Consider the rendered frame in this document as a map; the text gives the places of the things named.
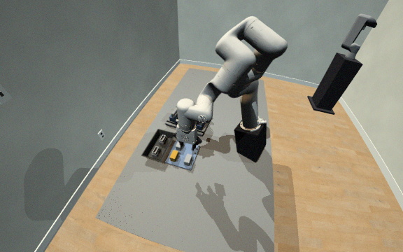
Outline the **yellow rectangular block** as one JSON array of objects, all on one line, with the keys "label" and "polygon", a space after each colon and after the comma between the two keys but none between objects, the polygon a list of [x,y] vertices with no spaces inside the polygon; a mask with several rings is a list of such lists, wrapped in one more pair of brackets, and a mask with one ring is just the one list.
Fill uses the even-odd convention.
[{"label": "yellow rectangular block", "polygon": [[178,157],[178,151],[177,150],[173,150],[171,156],[170,156],[170,160],[173,162],[176,162],[176,159]]}]

